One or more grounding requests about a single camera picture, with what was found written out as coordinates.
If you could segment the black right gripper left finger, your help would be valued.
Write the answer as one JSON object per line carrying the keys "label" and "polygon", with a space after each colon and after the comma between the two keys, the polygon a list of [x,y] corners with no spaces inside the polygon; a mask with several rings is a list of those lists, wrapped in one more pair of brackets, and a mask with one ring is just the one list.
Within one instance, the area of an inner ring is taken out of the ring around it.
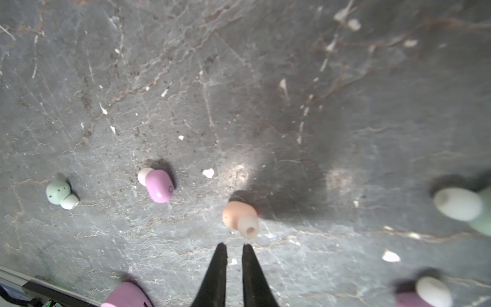
{"label": "black right gripper left finger", "polygon": [[219,243],[208,266],[192,307],[224,307],[226,304],[226,266],[228,264],[227,248]]}

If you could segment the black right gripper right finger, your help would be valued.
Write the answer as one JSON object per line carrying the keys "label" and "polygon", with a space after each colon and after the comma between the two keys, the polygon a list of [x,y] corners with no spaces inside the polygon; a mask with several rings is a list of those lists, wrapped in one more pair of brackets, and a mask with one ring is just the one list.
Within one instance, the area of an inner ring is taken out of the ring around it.
{"label": "black right gripper right finger", "polygon": [[245,307],[279,307],[250,244],[242,250],[242,284]]}

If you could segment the pink earbud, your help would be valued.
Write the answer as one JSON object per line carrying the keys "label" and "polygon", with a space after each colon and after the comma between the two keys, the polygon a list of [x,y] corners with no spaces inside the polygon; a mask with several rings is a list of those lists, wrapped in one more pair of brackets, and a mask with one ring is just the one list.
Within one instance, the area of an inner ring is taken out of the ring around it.
{"label": "pink earbud", "polygon": [[227,227],[238,231],[241,236],[248,240],[252,240],[258,235],[258,212],[247,203],[229,202],[222,212],[222,221]]}

